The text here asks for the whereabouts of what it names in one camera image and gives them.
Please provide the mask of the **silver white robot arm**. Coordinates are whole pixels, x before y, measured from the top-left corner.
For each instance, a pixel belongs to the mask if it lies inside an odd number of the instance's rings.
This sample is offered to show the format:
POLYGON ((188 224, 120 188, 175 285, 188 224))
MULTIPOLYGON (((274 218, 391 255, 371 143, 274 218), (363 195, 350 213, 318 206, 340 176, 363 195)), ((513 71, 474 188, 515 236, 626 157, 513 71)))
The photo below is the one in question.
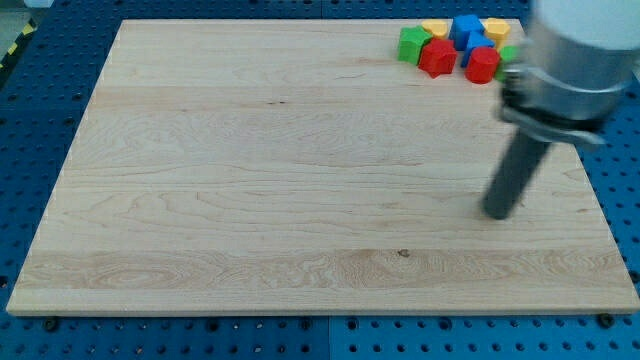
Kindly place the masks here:
POLYGON ((596 148, 639 57, 637 0, 536 0, 516 60, 505 70, 503 121, 524 149, 596 148))

